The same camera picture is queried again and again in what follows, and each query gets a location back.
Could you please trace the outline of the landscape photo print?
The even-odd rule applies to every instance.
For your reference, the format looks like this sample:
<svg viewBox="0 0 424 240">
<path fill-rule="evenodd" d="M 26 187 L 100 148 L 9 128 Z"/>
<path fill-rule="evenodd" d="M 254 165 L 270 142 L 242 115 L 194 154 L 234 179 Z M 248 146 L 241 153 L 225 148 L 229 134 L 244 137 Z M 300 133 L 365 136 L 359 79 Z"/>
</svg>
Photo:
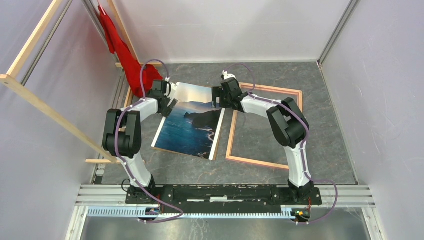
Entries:
<svg viewBox="0 0 424 240">
<path fill-rule="evenodd" d="M 215 160 L 225 109 L 213 107 L 212 89 L 176 83 L 176 105 L 163 117 L 151 147 L 172 153 Z"/>
</svg>

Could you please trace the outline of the pink wooden picture frame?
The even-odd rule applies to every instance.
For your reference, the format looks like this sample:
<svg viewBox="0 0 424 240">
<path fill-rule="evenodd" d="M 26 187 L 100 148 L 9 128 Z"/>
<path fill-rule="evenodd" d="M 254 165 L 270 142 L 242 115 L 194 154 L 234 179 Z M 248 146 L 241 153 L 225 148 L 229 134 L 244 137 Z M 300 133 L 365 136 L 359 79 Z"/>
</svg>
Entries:
<svg viewBox="0 0 424 240">
<path fill-rule="evenodd" d="M 272 100 L 293 98 L 303 111 L 301 90 L 256 85 L 254 94 Z M 225 159 L 242 164 L 288 171 L 286 153 L 276 141 L 268 119 L 233 111 Z"/>
</svg>

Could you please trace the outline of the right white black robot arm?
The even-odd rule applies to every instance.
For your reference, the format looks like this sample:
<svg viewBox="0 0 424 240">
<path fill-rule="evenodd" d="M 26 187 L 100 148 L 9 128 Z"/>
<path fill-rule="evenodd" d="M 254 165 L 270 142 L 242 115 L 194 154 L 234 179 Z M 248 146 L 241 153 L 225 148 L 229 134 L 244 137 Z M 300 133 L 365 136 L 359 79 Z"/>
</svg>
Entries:
<svg viewBox="0 0 424 240">
<path fill-rule="evenodd" d="M 213 107 L 220 106 L 241 113 L 258 115 L 268 119 L 276 141 L 283 146 L 289 167 L 289 199 L 302 204 L 314 188 L 311 180 L 306 143 L 309 124 L 294 99 L 272 100 L 250 91 L 243 92 L 236 78 L 224 79 L 211 90 Z"/>
</svg>

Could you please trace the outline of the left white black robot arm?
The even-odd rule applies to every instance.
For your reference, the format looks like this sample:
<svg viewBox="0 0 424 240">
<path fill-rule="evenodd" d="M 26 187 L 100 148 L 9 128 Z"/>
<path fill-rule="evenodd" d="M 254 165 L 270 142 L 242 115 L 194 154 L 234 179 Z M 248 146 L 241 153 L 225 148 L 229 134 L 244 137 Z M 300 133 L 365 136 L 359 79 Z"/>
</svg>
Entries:
<svg viewBox="0 0 424 240">
<path fill-rule="evenodd" d="M 145 204 L 156 200 L 157 190 L 154 177 L 141 156 L 142 122 L 156 114 L 167 118 L 178 102 L 177 89 L 178 85 L 169 80 L 154 80 L 145 98 L 106 113 L 102 147 L 116 157 L 127 173 L 129 197 L 139 197 Z"/>
</svg>

